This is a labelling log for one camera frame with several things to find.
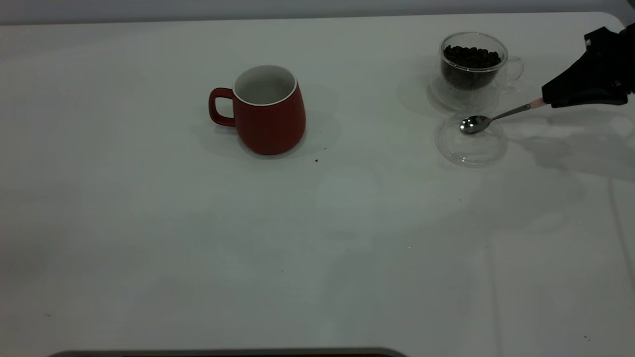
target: white table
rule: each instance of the white table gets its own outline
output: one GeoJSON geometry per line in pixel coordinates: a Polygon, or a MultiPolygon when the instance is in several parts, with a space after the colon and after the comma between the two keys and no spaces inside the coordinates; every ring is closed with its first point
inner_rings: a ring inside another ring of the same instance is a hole
{"type": "Polygon", "coordinates": [[[499,109],[523,104],[601,26],[621,28],[601,13],[0,27],[0,356],[632,356],[635,105],[505,119],[505,158],[474,170],[436,150],[448,113],[425,90],[442,38],[480,30],[525,59],[499,109]],[[207,111],[258,64],[291,69],[307,109],[302,144],[273,158],[207,111]]]}

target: spoon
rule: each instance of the spoon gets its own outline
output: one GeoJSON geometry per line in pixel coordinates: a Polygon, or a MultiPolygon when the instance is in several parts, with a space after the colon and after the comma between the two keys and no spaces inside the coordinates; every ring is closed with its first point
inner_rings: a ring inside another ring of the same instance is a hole
{"type": "Polygon", "coordinates": [[[521,105],[518,108],[512,109],[510,111],[504,112],[503,114],[499,114],[494,118],[489,118],[484,115],[473,115],[469,116],[463,121],[461,121],[461,132],[466,135],[472,135],[476,133],[480,133],[481,131],[487,129],[487,127],[491,124],[492,121],[496,119],[500,119],[502,117],[506,117],[508,115],[528,111],[530,109],[538,108],[543,105],[546,105],[545,101],[542,98],[538,98],[531,103],[527,103],[525,105],[521,105]]]}

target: spoon bowl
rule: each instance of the spoon bowl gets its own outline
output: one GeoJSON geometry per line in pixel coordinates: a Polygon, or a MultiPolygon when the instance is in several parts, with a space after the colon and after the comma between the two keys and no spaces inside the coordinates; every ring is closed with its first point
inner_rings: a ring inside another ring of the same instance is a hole
{"type": "Polygon", "coordinates": [[[473,115],[461,121],[460,129],[463,134],[472,135],[487,129],[492,121],[492,118],[484,115],[473,115]]]}

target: double-walled glass cup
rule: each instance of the double-walled glass cup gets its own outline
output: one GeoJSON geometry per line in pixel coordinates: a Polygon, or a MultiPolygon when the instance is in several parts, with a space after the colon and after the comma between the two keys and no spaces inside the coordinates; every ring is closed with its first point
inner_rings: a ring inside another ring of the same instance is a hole
{"type": "Polygon", "coordinates": [[[496,106],[503,91],[513,90],[512,85],[523,71],[523,61],[519,57],[510,57],[498,39],[480,32],[459,32],[447,37],[439,46],[439,67],[430,86],[437,100],[452,109],[487,111],[496,106]],[[487,68],[464,67],[443,53],[449,46],[495,51],[500,63],[487,68]]]}

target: glass cup handle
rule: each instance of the glass cup handle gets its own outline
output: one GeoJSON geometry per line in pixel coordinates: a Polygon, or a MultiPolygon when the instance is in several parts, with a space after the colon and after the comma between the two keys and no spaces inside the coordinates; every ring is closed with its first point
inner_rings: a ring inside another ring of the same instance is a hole
{"type": "Polygon", "coordinates": [[[503,93],[513,93],[516,91],[514,83],[523,75],[525,63],[518,56],[510,56],[507,59],[507,84],[503,87],[503,93]]]}

